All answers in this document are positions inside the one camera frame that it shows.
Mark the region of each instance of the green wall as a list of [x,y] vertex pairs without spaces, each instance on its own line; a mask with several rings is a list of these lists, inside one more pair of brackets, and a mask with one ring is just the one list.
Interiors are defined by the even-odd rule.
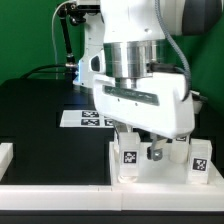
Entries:
[[[0,83],[38,66],[54,64],[51,19],[60,0],[0,1]],[[83,53],[83,29],[71,27],[75,56]],[[55,23],[59,62],[65,61],[60,21]]]
[[[0,83],[46,64],[54,63],[51,18],[60,0],[0,1]],[[82,27],[70,28],[75,56],[83,54]],[[209,104],[224,115],[224,17],[206,35],[178,37],[192,69],[193,89],[209,98]],[[56,21],[59,62],[65,50],[59,21]],[[168,61],[180,64],[167,45]]]

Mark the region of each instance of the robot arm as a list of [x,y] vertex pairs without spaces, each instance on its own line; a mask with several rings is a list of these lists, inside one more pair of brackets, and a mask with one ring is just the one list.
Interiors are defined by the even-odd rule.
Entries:
[[[194,111],[185,71],[166,66],[153,70],[168,33],[157,17],[158,2],[164,23],[176,34],[207,31],[222,12],[221,0],[101,0],[106,76],[95,76],[94,100],[105,116],[173,139],[192,132]],[[195,17],[202,18],[196,23]]]

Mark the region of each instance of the black tabletop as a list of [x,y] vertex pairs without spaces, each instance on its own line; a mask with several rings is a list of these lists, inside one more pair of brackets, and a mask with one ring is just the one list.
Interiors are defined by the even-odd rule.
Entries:
[[[0,86],[0,143],[14,144],[1,185],[109,185],[113,128],[60,128],[63,110],[94,110],[92,95],[64,80],[8,80]],[[192,137],[209,139],[224,167],[224,119],[209,105]],[[142,141],[149,133],[138,130]],[[3,223],[224,223],[223,213],[141,211],[0,211]]]
[[16,79],[0,87],[0,141],[14,143],[0,184],[110,184],[113,129],[61,128],[64,109],[92,110],[92,96],[63,80]]

